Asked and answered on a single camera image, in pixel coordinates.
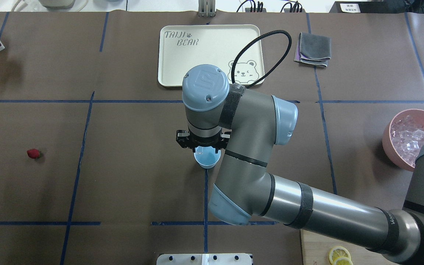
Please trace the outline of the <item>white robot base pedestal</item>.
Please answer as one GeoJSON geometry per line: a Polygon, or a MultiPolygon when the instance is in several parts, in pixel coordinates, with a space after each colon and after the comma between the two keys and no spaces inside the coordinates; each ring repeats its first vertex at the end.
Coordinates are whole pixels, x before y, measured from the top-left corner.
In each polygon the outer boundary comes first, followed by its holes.
{"type": "Polygon", "coordinates": [[[157,265],[253,265],[254,259],[247,253],[189,253],[161,254],[157,265]]]}

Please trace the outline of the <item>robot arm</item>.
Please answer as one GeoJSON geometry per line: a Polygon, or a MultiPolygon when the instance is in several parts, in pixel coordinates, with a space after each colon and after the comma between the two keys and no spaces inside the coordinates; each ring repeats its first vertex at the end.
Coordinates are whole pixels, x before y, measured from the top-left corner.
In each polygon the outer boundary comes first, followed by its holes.
{"type": "Polygon", "coordinates": [[[209,210],[230,225],[253,216],[309,230],[382,254],[403,265],[424,265],[424,146],[416,159],[402,209],[384,210],[322,191],[269,171],[274,146],[296,127],[293,102],[244,87],[214,65],[198,65],[182,79],[188,131],[182,148],[224,149],[209,210]]]}

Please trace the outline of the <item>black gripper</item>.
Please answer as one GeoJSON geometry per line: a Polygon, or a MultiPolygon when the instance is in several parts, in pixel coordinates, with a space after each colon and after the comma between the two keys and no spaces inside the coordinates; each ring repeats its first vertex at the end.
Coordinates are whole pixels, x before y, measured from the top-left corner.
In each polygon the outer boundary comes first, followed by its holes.
{"type": "Polygon", "coordinates": [[[183,149],[191,149],[194,153],[199,146],[212,147],[214,152],[218,153],[219,150],[226,149],[231,136],[231,131],[222,132],[211,137],[199,137],[191,131],[177,130],[176,142],[183,149]]]}

